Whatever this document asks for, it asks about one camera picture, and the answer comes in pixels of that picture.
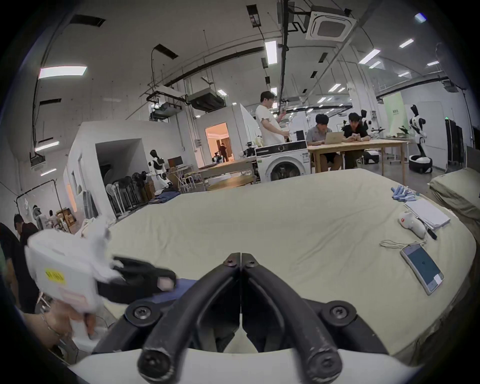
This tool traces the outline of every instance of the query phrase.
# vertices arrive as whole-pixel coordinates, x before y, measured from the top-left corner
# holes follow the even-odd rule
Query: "white wall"
[[[67,168],[70,182],[74,172],[79,182],[78,158],[84,160],[83,189],[89,190],[95,201],[98,212],[115,217],[105,192],[95,144],[115,140],[142,139],[145,157],[151,158],[150,151],[155,149],[164,159],[181,156],[183,149],[180,143],[178,127],[174,123],[161,123],[138,120],[110,120],[84,122],[78,130],[68,158]]]
[[[204,159],[209,159],[206,164],[212,163],[208,140],[205,129],[217,124],[226,123],[228,135],[232,144],[233,157],[237,158],[240,152],[247,149],[247,142],[250,141],[247,136],[247,128],[243,120],[243,113],[240,104],[218,109],[216,111],[205,113],[196,119],[198,133],[202,140],[202,152]]]

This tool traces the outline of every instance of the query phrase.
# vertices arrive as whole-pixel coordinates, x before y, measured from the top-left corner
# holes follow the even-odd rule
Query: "person in black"
[[[352,112],[348,115],[349,125],[342,128],[346,142],[369,141],[370,136],[363,124],[360,124],[360,116],[358,113]],[[362,157],[363,150],[346,151],[345,152],[345,169],[353,169],[357,167],[357,159]]]
[[[223,156],[223,161],[228,161],[228,156],[227,156],[227,147],[222,143],[220,148],[220,154]]]
[[[20,234],[20,241],[17,240],[12,231],[4,226],[10,232],[10,234],[6,236],[9,248],[8,251],[5,252],[2,244],[2,249],[5,254],[5,259],[12,260],[13,269],[18,283],[18,301],[20,309],[24,313],[35,313],[35,305],[38,300],[39,291],[35,281],[32,279],[30,272],[28,271],[24,249],[27,245],[28,238],[34,233],[37,233],[38,229],[33,223],[24,223],[22,216],[19,214],[15,215],[13,222],[15,224],[15,229]]]

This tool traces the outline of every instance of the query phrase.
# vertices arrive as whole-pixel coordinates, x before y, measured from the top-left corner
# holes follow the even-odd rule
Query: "ceiling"
[[[115,2],[115,6],[110,2],[82,3],[74,13],[101,17],[106,21],[100,27],[69,24],[56,37],[45,66],[86,65],[88,68],[82,77],[39,81],[37,102],[51,98],[61,98],[61,102],[39,109],[37,139],[55,137],[60,140],[58,149],[68,148],[82,121],[147,120],[149,110],[148,105],[144,105],[144,93],[149,91],[152,78],[151,54],[155,78],[165,83],[204,62],[262,47],[262,35],[258,28],[252,27],[246,10],[246,5],[252,3],[257,5],[265,39],[275,38],[281,43],[276,0],[144,0]],[[313,3],[336,7],[331,0],[314,0]],[[351,9],[352,15],[359,19],[369,1],[336,0],[335,3],[341,9]],[[303,0],[296,0],[295,5],[309,9]],[[415,22],[416,13],[403,2],[384,0],[365,24],[364,31],[357,31],[351,45],[360,56],[370,52],[372,46],[381,50],[373,61],[381,60],[382,64],[369,70],[375,91],[410,78],[399,78],[399,73],[410,71],[411,77],[418,77],[438,70],[435,66],[427,67],[426,63],[435,60],[435,45],[439,38],[428,22]],[[304,16],[295,17],[303,21]],[[398,47],[409,38],[413,38],[414,43],[403,49]],[[152,53],[153,47],[159,43],[178,57],[172,60],[157,51]],[[333,47],[332,42],[306,40],[301,31],[289,33],[283,95],[301,96],[305,88],[308,93],[317,81],[311,78],[312,72],[318,71],[317,76],[322,73],[333,56]],[[323,52],[328,52],[327,58],[319,63]],[[199,91],[208,86],[201,76],[208,77],[215,81],[212,88],[228,93],[227,104],[241,103],[252,111],[260,101],[260,93],[267,88],[266,75],[271,78],[271,86],[279,87],[280,50],[278,55],[279,63],[265,70],[261,64],[264,52],[226,61],[192,76],[186,85],[190,93]],[[335,82],[345,81],[340,65],[334,64],[314,88],[307,103],[315,104]],[[345,103],[348,99],[345,91],[335,94],[330,103]]]

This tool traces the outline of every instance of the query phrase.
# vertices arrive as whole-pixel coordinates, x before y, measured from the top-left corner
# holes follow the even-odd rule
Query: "blue fabric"
[[[178,195],[180,195],[180,192],[163,192],[160,195],[154,197],[148,203],[149,204],[166,203],[168,200],[171,200],[177,197]]]
[[[154,303],[162,303],[180,298],[197,280],[177,279],[177,286],[171,292],[159,293],[150,298]]]

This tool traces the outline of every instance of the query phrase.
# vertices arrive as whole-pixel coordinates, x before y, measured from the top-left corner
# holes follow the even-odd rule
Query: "air conditioning unit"
[[[30,169],[33,172],[42,171],[47,167],[47,161],[45,156],[35,154],[35,156],[30,158]]]
[[[307,40],[344,41],[357,20],[342,10],[321,6],[312,7],[310,17],[305,18]]]

